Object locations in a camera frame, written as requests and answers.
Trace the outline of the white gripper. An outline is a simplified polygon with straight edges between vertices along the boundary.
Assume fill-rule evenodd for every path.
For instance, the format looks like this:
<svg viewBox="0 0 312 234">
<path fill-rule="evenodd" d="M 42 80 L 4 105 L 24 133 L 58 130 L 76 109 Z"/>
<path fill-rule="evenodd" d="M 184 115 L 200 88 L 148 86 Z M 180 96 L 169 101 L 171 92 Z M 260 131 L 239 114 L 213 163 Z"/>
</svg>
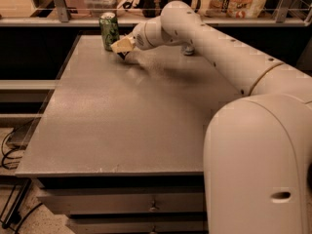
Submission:
<svg viewBox="0 0 312 234">
<path fill-rule="evenodd" d="M 125 36 L 111 45 L 111 50 L 118 53 L 131 52 L 135 46 L 141 50 L 148 50 L 150 45 L 145 36 L 145 24 L 139 23 L 133 30 L 133 37 Z"/>
</svg>

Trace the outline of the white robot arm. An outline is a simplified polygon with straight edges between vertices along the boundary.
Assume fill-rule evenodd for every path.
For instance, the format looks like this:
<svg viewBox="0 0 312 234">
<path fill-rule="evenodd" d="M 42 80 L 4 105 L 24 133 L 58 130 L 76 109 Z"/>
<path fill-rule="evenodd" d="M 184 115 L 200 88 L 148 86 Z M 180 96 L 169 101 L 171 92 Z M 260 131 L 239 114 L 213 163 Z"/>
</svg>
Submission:
<svg viewBox="0 0 312 234">
<path fill-rule="evenodd" d="M 241 98 L 211 120 L 204 144 L 210 234 L 310 234 L 312 78 L 168 3 L 115 42 L 114 53 L 182 44 Z"/>
</svg>

